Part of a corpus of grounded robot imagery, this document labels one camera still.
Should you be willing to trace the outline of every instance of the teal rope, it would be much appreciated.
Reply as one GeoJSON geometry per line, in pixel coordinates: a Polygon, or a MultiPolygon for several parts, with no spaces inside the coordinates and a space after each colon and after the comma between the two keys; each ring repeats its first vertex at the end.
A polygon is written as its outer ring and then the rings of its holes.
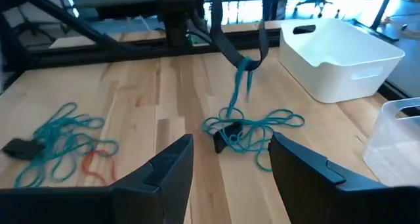
{"type": "Polygon", "coordinates": [[[118,152],[119,146],[115,140],[95,139],[86,133],[76,132],[80,128],[101,129],[105,124],[104,118],[90,117],[88,114],[71,117],[70,115],[76,110],[77,104],[69,102],[35,130],[33,139],[43,143],[45,148],[16,177],[15,188],[39,187],[47,178],[47,164],[53,160],[55,164],[49,173],[51,181],[59,183],[68,180],[77,169],[76,156],[88,155],[98,143],[111,146],[110,156],[118,152]],[[57,177],[56,172],[65,156],[70,158],[71,169],[63,177],[57,177]],[[22,185],[22,180],[29,172],[34,172],[35,178],[28,185],[22,185]]]}
{"type": "MultiPolygon", "coordinates": [[[[242,75],[245,72],[246,66],[251,61],[251,58],[248,56],[244,58],[242,62],[238,65],[238,71],[235,75],[235,88],[232,93],[232,98],[230,99],[228,107],[222,108],[219,111],[217,117],[210,117],[204,120],[201,124],[201,130],[206,132],[208,135],[213,136],[218,130],[226,144],[235,152],[245,154],[247,152],[256,152],[255,162],[259,168],[263,171],[272,171],[271,168],[266,168],[260,163],[261,154],[267,150],[267,144],[270,142],[271,135],[274,130],[271,126],[273,125],[286,125],[289,127],[301,127],[305,124],[305,119],[300,114],[295,114],[288,109],[277,109],[268,113],[261,120],[248,120],[245,119],[243,112],[235,108],[236,101],[238,100],[239,88],[242,81],[242,75]],[[231,118],[233,112],[237,112],[239,118],[231,118]],[[297,119],[297,123],[292,123],[293,119],[297,119]],[[238,135],[226,136],[224,128],[234,122],[240,122],[242,127],[248,127],[247,131],[242,130],[238,135]],[[254,140],[254,134],[258,131],[262,131],[262,139],[254,140]]],[[[249,98],[249,93],[251,92],[253,72],[248,73],[247,78],[247,99],[249,98]]]]}

